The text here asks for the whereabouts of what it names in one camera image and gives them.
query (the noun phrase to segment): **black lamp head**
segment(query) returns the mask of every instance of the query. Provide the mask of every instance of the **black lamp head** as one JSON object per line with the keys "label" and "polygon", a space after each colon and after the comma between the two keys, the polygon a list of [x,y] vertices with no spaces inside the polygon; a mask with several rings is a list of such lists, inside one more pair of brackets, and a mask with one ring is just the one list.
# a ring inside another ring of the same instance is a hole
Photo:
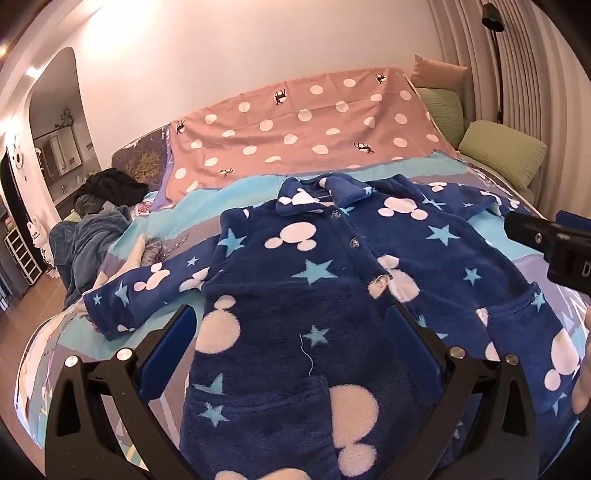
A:
{"label": "black lamp head", "polygon": [[502,33],[505,31],[501,12],[490,3],[482,7],[482,24],[493,32]]}

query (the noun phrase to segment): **pile of clothes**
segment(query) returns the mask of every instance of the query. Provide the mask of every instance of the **pile of clothes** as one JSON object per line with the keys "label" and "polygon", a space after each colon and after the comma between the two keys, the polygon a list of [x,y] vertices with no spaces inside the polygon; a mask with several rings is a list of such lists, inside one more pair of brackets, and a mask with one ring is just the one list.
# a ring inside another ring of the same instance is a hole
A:
{"label": "pile of clothes", "polygon": [[88,178],[75,194],[80,222],[64,220],[49,233],[53,264],[66,288],[67,308],[93,287],[109,247],[131,223],[129,207],[140,203],[148,186],[116,168]]}
{"label": "pile of clothes", "polygon": [[139,183],[116,168],[107,168],[88,178],[74,196],[74,211],[81,218],[104,213],[116,206],[132,206],[142,202],[148,186]]}

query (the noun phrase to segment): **pink pillow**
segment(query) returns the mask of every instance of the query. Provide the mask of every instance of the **pink pillow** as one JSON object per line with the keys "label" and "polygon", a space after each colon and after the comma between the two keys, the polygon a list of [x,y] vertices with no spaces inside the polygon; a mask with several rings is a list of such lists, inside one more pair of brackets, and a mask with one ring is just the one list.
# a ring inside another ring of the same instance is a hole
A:
{"label": "pink pillow", "polygon": [[441,88],[458,91],[468,67],[460,67],[443,61],[414,56],[414,72],[411,82],[415,87]]}

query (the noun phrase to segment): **ceiling light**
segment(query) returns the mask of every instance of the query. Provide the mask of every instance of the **ceiling light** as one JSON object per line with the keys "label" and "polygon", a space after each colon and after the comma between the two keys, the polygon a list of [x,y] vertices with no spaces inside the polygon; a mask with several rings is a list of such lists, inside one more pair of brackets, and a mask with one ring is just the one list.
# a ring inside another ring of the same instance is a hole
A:
{"label": "ceiling light", "polygon": [[29,67],[27,69],[27,75],[31,78],[38,79],[39,75],[41,75],[41,71],[37,70],[35,67]]}

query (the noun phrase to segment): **floor lamp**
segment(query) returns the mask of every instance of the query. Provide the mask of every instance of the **floor lamp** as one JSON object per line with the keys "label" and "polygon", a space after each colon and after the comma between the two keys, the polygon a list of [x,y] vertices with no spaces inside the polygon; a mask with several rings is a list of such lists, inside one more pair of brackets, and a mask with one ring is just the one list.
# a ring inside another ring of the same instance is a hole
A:
{"label": "floor lamp", "polygon": [[492,32],[492,44],[495,47],[496,66],[499,69],[499,111],[496,114],[496,121],[503,123],[503,107],[504,107],[504,92],[503,92],[503,70],[501,67],[501,51],[499,50],[499,42],[496,39],[497,33],[503,33],[505,26],[503,25],[503,18],[501,12],[493,4],[486,4],[482,7],[482,24]]}

